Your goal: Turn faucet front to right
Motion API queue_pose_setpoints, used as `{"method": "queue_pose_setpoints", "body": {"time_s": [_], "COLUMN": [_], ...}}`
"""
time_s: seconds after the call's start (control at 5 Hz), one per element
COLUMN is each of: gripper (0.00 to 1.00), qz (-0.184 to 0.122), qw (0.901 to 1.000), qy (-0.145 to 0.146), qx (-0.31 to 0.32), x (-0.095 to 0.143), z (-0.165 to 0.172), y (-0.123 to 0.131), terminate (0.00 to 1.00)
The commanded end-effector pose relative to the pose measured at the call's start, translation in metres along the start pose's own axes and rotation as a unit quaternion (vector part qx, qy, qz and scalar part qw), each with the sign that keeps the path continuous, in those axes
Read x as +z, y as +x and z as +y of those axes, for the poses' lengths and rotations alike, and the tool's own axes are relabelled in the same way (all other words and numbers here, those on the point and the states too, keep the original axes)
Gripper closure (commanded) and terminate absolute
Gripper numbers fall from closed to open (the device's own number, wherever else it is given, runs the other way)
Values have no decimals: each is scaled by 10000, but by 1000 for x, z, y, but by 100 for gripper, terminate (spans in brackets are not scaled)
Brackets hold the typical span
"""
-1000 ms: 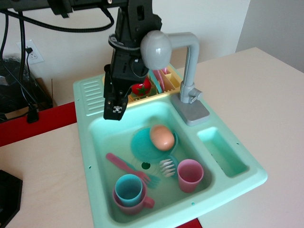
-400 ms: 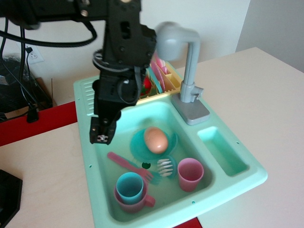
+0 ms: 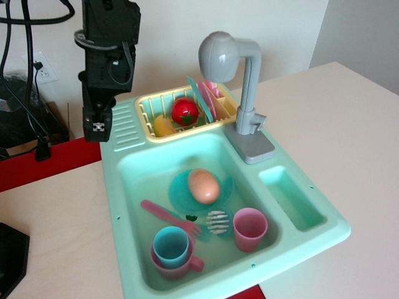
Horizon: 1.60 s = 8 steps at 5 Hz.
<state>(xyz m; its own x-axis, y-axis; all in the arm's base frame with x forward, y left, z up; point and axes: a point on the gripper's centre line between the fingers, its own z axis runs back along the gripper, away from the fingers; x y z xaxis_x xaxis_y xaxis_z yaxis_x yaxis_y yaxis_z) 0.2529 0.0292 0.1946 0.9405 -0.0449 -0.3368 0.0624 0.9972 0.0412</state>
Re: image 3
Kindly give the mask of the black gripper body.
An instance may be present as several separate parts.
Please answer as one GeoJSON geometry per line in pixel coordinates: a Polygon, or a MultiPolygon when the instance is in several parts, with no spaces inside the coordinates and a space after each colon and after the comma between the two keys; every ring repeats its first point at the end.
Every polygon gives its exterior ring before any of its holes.
{"type": "Polygon", "coordinates": [[[82,29],[74,32],[74,42],[85,50],[85,72],[90,88],[106,88],[116,93],[132,89],[135,48],[127,41],[110,45],[86,38],[82,29]]]}

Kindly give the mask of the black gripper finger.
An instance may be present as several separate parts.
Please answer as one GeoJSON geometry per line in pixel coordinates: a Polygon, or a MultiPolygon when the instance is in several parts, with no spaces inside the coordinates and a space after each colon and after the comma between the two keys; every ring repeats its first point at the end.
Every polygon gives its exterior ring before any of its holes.
{"type": "Polygon", "coordinates": [[[95,90],[88,85],[85,71],[78,74],[78,79],[82,86],[83,115],[84,118],[98,118],[99,107],[95,90]]]}
{"type": "Polygon", "coordinates": [[[112,128],[112,108],[116,100],[112,98],[108,103],[101,101],[91,102],[84,97],[83,129],[84,137],[88,142],[107,142],[112,128]]]}

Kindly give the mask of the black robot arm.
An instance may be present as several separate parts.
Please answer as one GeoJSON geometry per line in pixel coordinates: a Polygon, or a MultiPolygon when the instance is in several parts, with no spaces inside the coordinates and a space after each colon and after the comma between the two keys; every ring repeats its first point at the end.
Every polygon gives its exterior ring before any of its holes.
{"type": "Polygon", "coordinates": [[[83,1],[83,28],[74,42],[85,51],[82,122],[88,142],[107,142],[117,95],[132,89],[141,13],[131,1],[83,1]]]}

